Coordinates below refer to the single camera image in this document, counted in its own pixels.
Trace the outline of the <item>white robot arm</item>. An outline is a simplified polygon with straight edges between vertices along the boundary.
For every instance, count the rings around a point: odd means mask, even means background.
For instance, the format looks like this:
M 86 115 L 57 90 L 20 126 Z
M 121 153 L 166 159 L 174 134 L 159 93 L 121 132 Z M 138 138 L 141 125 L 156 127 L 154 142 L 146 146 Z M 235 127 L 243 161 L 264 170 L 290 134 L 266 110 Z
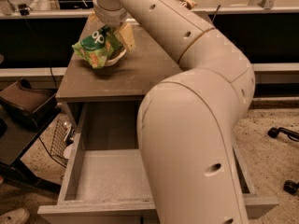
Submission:
M 248 224 L 234 126 L 255 90 L 248 58 L 175 0 L 96 0 L 109 25 L 129 13 L 178 64 L 143 99 L 137 137 L 161 224 Z

